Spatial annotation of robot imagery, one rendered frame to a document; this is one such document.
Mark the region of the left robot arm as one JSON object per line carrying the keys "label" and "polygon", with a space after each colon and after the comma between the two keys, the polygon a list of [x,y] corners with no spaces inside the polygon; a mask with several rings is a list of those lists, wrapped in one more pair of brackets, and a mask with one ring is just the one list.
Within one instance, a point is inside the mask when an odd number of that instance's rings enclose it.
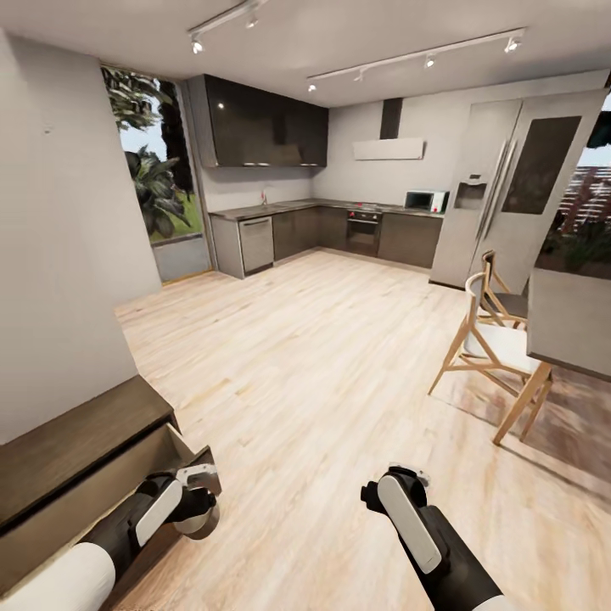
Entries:
{"label": "left robot arm", "polygon": [[200,464],[179,469],[176,477],[147,476],[61,558],[1,603],[0,611],[98,611],[161,525],[216,507],[215,493],[189,486],[215,474],[216,467]]}

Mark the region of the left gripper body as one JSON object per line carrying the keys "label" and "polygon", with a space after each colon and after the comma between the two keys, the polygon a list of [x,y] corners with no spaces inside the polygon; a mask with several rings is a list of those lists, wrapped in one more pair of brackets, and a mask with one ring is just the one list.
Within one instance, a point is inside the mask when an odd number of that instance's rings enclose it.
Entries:
{"label": "left gripper body", "polygon": [[196,517],[196,515],[204,515],[213,507],[207,506],[207,501],[209,501],[208,488],[186,489],[184,491],[186,492],[185,507],[171,522],[182,522],[183,520]]}

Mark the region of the pillar candle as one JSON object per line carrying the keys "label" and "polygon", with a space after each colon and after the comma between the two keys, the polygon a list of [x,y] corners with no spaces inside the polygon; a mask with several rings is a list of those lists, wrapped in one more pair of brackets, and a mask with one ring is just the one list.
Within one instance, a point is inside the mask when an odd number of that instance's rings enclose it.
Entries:
{"label": "pillar candle", "polygon": [[220,521],[220,506],[216,504],[216,507],[209,509],[204,515],[196,515],[190,519],[183,520],[182,522],[173,522],[176,530],[181,535],[186,536],[192,541],[201,541],[208,535],[211,535]]}

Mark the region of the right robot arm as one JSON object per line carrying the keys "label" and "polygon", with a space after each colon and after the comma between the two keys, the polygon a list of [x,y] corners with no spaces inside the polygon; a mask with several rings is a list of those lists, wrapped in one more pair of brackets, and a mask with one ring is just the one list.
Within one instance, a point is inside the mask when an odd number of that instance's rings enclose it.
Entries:
{"label": "right robot arm", "polygon": [[389,461],[388,474],[361,489],[367,510],[388,515],[435,611],[516,611],[425,489],[418,466]]}

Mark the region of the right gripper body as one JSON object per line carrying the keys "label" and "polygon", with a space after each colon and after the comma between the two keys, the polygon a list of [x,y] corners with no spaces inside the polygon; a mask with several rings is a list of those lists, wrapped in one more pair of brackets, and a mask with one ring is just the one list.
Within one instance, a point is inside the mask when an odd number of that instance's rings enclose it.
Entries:
{"label": "right gripper body", "polygon": [[368,494],[367,494],[366,508],[367,510],[373,510],[373,512],[379,512],[379,513],[386,514],[386,512],[383,510],[383,508],[381,507],[379,503],[378,494],[377,494],[377,485],[378,483],[376,483],[375,481],[368,482],[368,485],[367,485]]}

